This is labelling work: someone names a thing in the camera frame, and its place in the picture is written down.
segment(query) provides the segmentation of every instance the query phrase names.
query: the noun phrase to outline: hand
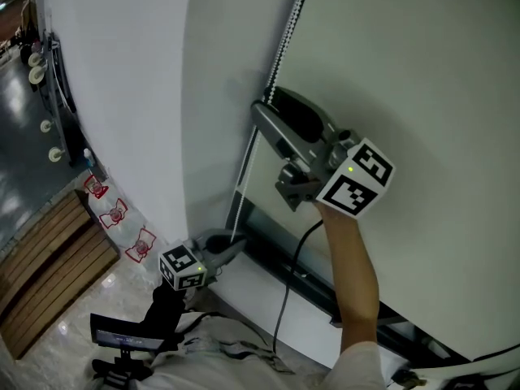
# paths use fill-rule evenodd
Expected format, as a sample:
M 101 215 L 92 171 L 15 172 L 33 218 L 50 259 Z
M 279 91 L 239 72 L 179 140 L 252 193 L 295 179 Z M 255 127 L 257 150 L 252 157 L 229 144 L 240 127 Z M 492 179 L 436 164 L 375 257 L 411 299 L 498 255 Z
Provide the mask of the hand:
M 331 206 L 325 205 L 322 202 L 316 201 L 314 202 L 314 206 L 318 209 L 319 213 L 322 215 L 323 222 L 326 223 L 328 220 L 344 220 L 349 222 L 355 222 L 356 220 L 352 217 L 349 217 L 347 214 L 343 214 L 338 210 L 335 210 Z

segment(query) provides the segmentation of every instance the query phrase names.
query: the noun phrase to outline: white cord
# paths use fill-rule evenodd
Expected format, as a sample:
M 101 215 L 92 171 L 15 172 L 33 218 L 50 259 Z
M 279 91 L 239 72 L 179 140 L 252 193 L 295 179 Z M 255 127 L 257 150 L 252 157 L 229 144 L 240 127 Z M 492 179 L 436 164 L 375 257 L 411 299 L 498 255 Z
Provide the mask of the white cord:
M 301 10 L 302 4 L 303 4 L 303 0 L 296 0 L 294 2 L 294 5 L 292 6 L 292 10 L 291 10 L 291 15 L 289 16 L 287 24 L 285 25 L 284 35 L 282 36 L 282 39 L 278 46 L 278 50 L 276 51 L 275 61 L 273 62 L 271 74 L 269 75 L 269 80 L 267 81 L 267 86 L 269 86 L 269 85 L 271 86 L 271 91 L 269 92 L 269 96 L 267 98 L 267 104 L 271 104 L 273 101 L 273 97 L 275 95 L 276 81 L 278 80 L 278 74 L 280 72 L 280 68 L 282 67 L 282 62 L 284 61 L 284 56 L 285 56 L 285 53 L 287 52 L 289 42 L 291 41 L 291 37 L 293 35 L 294 27 L 296 26 L 298 16 L 300 15 L 300 10 Z M 254 139 L 254 133 L 255 133 L 256 128 L 257 127 L 254 126 L 253 133 L 251 134 L 251 138 L 249 139 L 249 143 L 247 145 L 246 152 L 249 152 L 249 148 L 251 147 L 251 143 L 253 142 L 253 139 Z M 245 192 L 247 191 L 247 187 L 249 185 L 249 177 L 251 176 L 254 159 L 256 157 L 258 145 L 260 144 L 261 139 L 262 139 L 262 134 L 260 132 L 258 132 L 256 138 L 254 139 L 254 145 L 253 145 L 253 149 L 251 150 L 251 155 L 249 156 L 248 169 L 247 169 L 247 173 L 245 175 L 244 188 L 242 189 L 242 192 L 240 194 L 241 195 L 240 203 L 238 204 L 238 209 L 236 210 L 236 217 L 235 217 L 235 223 L 233 225 L 231 242 L 233 242 L 233 240 L 235 238 L 236 228 L 238 227 L 238 221 L 241 216 L 242 206 L 244 205 Z M 240 180 L 240 175 L 242 175 L 242 171 L 244 170 L 245 158 L 246 158 L 246 155 L 244 155 L 244 159 L 242 160 L 242 166 L 240 167 L 240 173 L 239 173 L 238 180 Z M 236 181 L 235 191 L 238 188 L 238 180 Z
M 72 113 L 71 107 L 67 104 L 67 99 L 65 98 L 65 94 L 62 91 L 62 88 L 59 86 L 58 74 L 56 74 L 56 66 L 54 65 L 54 54 L 52 53 L 52 49 L 50 50 L 50 61 L 52 63 L 52 70 L 54 72 L 54 76 L 56 77 L 56 86 L 58 87 L 59 96 L 62 98 L 63 105 Z

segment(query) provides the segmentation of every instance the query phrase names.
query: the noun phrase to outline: sleeve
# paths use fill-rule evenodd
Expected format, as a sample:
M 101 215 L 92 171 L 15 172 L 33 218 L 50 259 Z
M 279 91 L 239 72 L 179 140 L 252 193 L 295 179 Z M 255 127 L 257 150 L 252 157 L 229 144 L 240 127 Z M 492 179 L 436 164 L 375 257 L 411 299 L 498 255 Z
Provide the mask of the sleeve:
M 323 381 L 321 390 L 384 390 L 379 347 L 360 342 L 347 348 Z

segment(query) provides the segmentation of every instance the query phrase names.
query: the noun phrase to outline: white wall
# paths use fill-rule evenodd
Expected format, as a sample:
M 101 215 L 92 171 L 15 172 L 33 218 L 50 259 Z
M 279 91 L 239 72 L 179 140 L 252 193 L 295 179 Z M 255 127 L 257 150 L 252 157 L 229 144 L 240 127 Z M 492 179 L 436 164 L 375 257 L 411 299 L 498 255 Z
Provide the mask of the white wall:
M 184 36 L 182 144 L 191 234 L 222 227 L 294 0 L 190 0 Z
M 519 19 L 520 0 L 306 0 L 279 74 L 396 164 L 360 220 L 381 301 L 469 359 L 520 342 Z M 299 238 L 319 215 L 280 200 L 259 146 L 246 196 Z
M 45 0 L 80 121 L 120 188 L 168 240 L 186 237 L 180 90 L 188 0 Z
M 292 4 L 46 0 L 89 142 L 168 239 L 223 226 Z

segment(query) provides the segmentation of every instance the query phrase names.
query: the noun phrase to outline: white object on shelf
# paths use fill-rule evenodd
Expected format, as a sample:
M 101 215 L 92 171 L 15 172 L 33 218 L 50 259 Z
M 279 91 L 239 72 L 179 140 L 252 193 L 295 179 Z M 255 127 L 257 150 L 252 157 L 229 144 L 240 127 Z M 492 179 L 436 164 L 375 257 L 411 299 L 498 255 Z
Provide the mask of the white object on shelf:
M 96 166 L 96 159 L 94 158 L 94 155 L 92 154 L 90 149 L 87 149 L 87 148 L 83 149 L 83 156 L 86 159 L 87 165 L 89 167 Z
M 46 75 L 46 69 L 44 67 L 35 66 L 29 72 L 29 82 L 33 85 L 38 85 L 43 81 L 43 77 Z
M 48 133 L 50 132 L 50 129 L 52 128 L 53 126 L 53 122 L 50 121 L 50 120 L 43 120 L 41 123 L 40 123 L 40 130 L 42 133 Z
M 41 55 L 38 54 L 38 53 L 34 53 L 34 54 L 31 54 L 31 56 L 29 56 L 29 61 L 28 61 L 28 65 L 30 67 L 36 67 L 37 65 L 39 65 L 41 62 Z
M 53 147 L 49 150 L 49 160 L 51 162 L 57 162 L 62 158 L 64 153 L 65 151 L 61 150 L 59 147 Z

